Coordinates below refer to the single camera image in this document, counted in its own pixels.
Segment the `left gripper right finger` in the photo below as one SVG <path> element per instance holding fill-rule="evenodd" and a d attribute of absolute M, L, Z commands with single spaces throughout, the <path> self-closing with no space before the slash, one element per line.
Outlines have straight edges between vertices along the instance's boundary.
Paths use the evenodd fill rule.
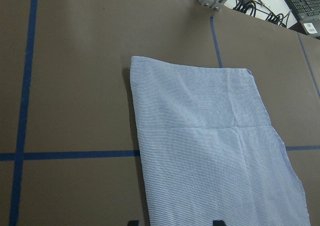
<path fill-rule="evenodd" d="M 226 226 L 226 223 L 223 220 L 214 220 L 212 222 L 213 226 Z"/>

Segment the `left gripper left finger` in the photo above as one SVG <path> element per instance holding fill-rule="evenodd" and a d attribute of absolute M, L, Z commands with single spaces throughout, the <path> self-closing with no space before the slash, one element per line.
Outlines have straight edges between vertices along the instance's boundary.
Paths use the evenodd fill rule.
<path fill-rule="evenodd" d="M 127 226 L 139 226 L 139 220 L 130 220 L 128 221 Z"/>

